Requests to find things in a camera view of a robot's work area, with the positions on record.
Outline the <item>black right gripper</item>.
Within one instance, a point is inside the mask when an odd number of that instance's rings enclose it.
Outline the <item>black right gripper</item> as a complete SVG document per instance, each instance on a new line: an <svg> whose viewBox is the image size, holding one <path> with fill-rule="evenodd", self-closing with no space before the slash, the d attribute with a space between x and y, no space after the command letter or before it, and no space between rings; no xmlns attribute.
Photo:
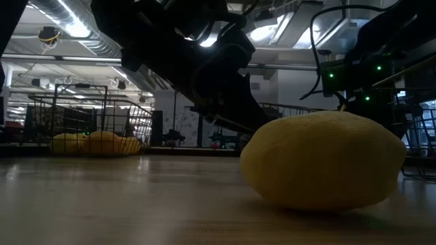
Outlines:
<svg viewBox="0 0 436 245"><path fill-rule="evenodd" d="M392 66L370 62L347 64L343 60L323 62L323 95L339 100L337 111L369 118L398 137L412 128L423 109L412 99L400 98L393 82L376 85L392 75Z"/></svg>

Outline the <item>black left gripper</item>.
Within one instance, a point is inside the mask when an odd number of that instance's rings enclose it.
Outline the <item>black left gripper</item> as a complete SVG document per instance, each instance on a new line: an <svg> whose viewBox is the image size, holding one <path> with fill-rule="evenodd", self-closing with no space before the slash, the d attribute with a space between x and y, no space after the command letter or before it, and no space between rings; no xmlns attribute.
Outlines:
<svg viewBox="0 0 436 245"><path fill-rule="evenodd" d="M226 129L252 135L270 122L254 99L250 76L240 76L255 48L241 30L229 30L204 49L206 58L191 76L193 101L210 105L219 98L218 107L200 106L200 114L208 122Z"/></svg>

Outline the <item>yellow lemon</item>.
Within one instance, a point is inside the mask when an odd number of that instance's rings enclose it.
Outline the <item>yellow lemon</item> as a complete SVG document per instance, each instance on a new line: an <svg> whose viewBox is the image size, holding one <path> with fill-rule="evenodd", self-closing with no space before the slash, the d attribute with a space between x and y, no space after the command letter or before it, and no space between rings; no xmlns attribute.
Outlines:
<svg viewBox="0 0 436 245"><path fill-rule="evenodd" d="M89 152L89 137L81 133L61 133L50 141L50 150L57 154Z"/></svg>
<svg viewBox="0 0 436 245"><path fill-rule="evenodd" d="M136 137L122 137L120 140L118 153L136 154L141 149L141 142Z"/></svg>

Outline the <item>orange mango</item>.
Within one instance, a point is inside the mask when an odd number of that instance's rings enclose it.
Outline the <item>orange mango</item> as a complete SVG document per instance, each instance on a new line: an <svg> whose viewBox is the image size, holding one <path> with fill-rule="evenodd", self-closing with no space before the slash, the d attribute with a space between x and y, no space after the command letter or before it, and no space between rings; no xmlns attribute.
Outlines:
<svg viewBox="0 0 436 245"><path fill-rule="evenodd" d="M81 151L87 154L110 155L118 153L121 138L109 131L92 132L83 142Z"/></svg>

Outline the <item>black upright box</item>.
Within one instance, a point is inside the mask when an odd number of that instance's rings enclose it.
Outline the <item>black upright box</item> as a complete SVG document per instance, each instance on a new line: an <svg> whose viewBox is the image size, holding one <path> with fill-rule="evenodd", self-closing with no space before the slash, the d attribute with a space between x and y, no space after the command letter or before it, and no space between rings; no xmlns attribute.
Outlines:
<svg viewBox="0 0 436 245"><path fill-rule="evenodd" d="M161 110L152 111L151 125L151 146L162 146L163 141L163 112Z"/></svg>

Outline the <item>dark shelving unit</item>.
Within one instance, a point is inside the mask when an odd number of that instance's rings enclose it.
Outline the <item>dark shelving unit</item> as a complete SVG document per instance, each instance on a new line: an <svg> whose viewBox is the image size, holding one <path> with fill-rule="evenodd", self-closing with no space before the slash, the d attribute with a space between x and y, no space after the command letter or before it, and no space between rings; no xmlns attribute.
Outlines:
<svg viewBox="0 0 436 245"><path fill-rule="evenodd" d="M46 142L62 133L92 133L97 129L94 109L28 106L24 137L30 142Z"/></svg>

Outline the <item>long grey ceiling pipe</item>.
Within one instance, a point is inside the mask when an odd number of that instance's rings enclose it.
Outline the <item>long grey ceiling pipe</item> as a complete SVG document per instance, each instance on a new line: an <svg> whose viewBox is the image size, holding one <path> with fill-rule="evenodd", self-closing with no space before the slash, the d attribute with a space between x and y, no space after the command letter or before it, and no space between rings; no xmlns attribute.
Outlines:
<svg viewBox="0 0 436 245"><path fill-rule="evenodd" d="M96 58L85 56L53 56L53 55L38 55L38 54L11 54L5 53L1 56L3 61L13 63L30 63L38 61L40 63L65 63L78 65L106 65L106 66L121 66L121 59L118 58ZM296 70L296 71L315 71L315 66L308 65L289 65L289 64L265 64L265 63L249 63L247 68L252 69L281 69L281 70Z"/></svg>

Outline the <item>white pillar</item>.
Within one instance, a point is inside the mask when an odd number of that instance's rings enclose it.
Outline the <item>white pillar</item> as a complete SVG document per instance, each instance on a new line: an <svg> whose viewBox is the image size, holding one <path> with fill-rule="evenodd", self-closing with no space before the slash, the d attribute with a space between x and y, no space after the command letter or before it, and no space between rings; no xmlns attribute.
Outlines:
<svg viewBox="0 0 436 245"><path fill-rule="evenodd" d="M4 68L4 72L5 72L5 82L3 85L2 96L3 96L4 102L7 103L8 99L10 97L10 87L12 84L12 75L13 75L14 68L9 64L4 64L3 68Z"/></svg>

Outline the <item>silver angled duct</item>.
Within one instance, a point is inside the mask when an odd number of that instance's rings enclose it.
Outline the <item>silver angled duct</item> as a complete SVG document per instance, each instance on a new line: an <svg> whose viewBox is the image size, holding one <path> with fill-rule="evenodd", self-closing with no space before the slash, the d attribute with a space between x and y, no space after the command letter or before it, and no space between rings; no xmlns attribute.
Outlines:
<svg viewBox="0 0 436 245"><path fill-rule="evenodd" d="M256 12L261 18L253 22L254 30L247 33L252 43L263 50L310 49L311 40L321 48L347 23L343 10L311 18L339 0L290 0L268 10Z"/></svg>

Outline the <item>silver spiral ventilation duct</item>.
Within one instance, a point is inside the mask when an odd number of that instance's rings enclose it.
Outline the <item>silver spiral ventilation duct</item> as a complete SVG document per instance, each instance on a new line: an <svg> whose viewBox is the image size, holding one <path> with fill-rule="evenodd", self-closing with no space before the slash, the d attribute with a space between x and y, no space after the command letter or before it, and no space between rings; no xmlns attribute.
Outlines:
<svg viewBox="0 0 436 245"><path fill-rule="evenodd" d="M29 0L29 4L54 22L64 33L97 56L121 56L121 49L97 27L90 11L91 0Z"/></svg>

